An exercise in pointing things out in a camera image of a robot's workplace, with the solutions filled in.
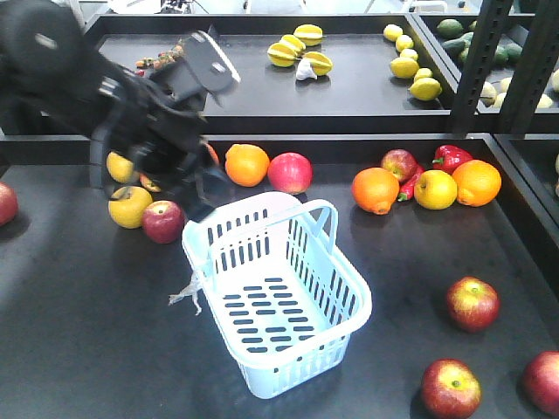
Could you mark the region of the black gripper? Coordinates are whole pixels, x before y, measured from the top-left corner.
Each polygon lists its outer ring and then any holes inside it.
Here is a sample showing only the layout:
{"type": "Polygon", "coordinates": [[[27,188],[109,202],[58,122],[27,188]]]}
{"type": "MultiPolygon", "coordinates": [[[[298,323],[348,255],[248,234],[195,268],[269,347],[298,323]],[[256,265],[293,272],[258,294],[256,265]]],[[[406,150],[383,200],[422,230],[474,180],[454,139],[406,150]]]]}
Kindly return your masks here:
{"type": "Polygon", "coordinates": [[[172,196],[184,196],[190,221],[202,222],[231,197],[231,183],[221,168],[210,168],[208,144],[197,131],[200,121],[190,110],[167,106],[155,96],[142,103],[124,93],[108,94],[107,117],[93,131],[93,161],[108,154],[132,162],[172,196]]]}

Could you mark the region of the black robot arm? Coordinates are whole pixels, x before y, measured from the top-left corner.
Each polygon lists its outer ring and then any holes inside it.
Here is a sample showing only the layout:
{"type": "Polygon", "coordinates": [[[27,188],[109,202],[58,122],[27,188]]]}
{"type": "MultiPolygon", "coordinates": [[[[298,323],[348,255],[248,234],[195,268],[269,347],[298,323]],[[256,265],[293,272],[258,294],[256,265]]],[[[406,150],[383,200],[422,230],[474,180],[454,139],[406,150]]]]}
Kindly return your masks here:
{"type": "Polygon", "coordinates": [[[188,34],[183,50],[143,78],[88,44],[70,8],[4,1],[1,98],[27,102],[87,137],[91,184],[110,202],[123,198],[105,163],[115,152],[199,222],[229,201],[232,185],[201,134],[197,100],[230,91],[240,77],[203,31],[188,34]]]}

